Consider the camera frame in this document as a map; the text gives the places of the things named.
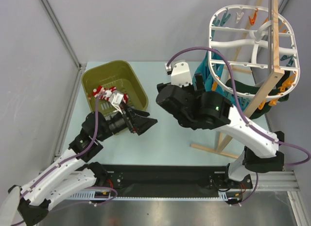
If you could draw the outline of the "teal blue sock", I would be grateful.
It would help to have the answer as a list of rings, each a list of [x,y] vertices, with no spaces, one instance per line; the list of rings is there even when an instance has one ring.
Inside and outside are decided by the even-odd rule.
[[[207,63],[207,58],[208,58],[208,52],[206,52],[204,60],[201,62],[201,64],[198,66],[198,68],[195,71],[195,74],[202,74],[203,79],[204,79],[204,86],[205,86],[205,91],[215,91],[217,93],[220,93],[222,96],[225,96],[228,98],[233,105],[236,105],[236,100],[234,98],[234,95],[224,91],[216,81],[214,81],[212,75],[210,74],[209,66]],[[212,52],[212,58],[216,60],[221,60],[221,57],[215,53]],[[222,76],[224,65],[221,64],[216,64],[216,66],[213,67],[215,73],[217,74],[218,77]],[[238,92],[249,92],[251,91],[251,86],[243,84],[237,80],[235,80],[235,85],[236,85],[236,90]],[[232,83],[231,80],[228,80],[226,82],[226,86],[231,87]],[[244,97],[238,97],[238,103],[240,104],[240,107],[242,111],[244,111],[247,106],[250,103],[250,100]]]

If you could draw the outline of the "red white striped sock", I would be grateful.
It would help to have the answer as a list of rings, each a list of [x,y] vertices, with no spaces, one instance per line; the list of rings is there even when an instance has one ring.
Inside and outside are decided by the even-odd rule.
[[[92,95],[94,96],[94,98],[97,98],[98,96],[100,96],[101,100],[108,101],[111,94],[116,90],[117,90],[116,86],[112,86],[110,88],[104,88],[103,86],[99,85],[97,88],[93,89]]]

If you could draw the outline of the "white plastic clip hanger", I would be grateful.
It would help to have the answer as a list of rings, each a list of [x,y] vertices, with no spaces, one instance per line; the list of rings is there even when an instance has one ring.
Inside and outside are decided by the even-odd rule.
[[[218,22],[218,15],[228,16],[232,9],[246,9],[254,11],[254,16],[249,19],[253,26],[256,23],[257,13],[263,11],[269,14],[265,22],[257,29],[242,29],[215,25]],[[277,14],[265,7],[256,7],[250,5],[230,5],[219,9],[210,20],[209,33],[213,31],[241,32],[246,33],[249,38],[241,38],[233,41],[215,41],[213,36],[209,37],[209,48],[240,48],[243,46],[252,46],[252,55],[250,62],[229,61],[230,66],[255,67],[260,69],[271,69],[271,71],[289,71],[290,76],[277,89],[279,93],[272,96],[267,95],[264,101],[270,102],[284,97],[291,93],[300,79],[300,65],[298,60],[298,51],[296,47],[294,31],[284,16]],[[257,63],[259,48],[265,48],[272,55],[269,58],[269,64]]]

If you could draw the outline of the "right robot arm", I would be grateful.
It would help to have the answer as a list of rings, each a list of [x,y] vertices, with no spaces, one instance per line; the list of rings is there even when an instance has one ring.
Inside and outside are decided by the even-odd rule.
[[[237,107],[217,92],[172,83],[160,83],[156,88],[156,103],[173,115],[180,126],[223,132],[244,144],[242,154],[226,167],[224,182],[228,187],[237,187],[250,172],[282,171],[280,132],[266,131],[249,119],[243,120]]]

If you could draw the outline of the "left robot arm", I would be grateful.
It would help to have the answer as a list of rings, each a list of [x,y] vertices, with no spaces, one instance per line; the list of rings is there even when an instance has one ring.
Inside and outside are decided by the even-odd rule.
[[[124,129],[140,136],[156,123],[148,112],[128,106],[109,119],[98,110],[89,113],[68,149],[39,176],[19,187],[16,209],[22,222],[36,225],[75,192],[93,186],[109,188],[105,168],[90,162],[103,149],[101,142]]]

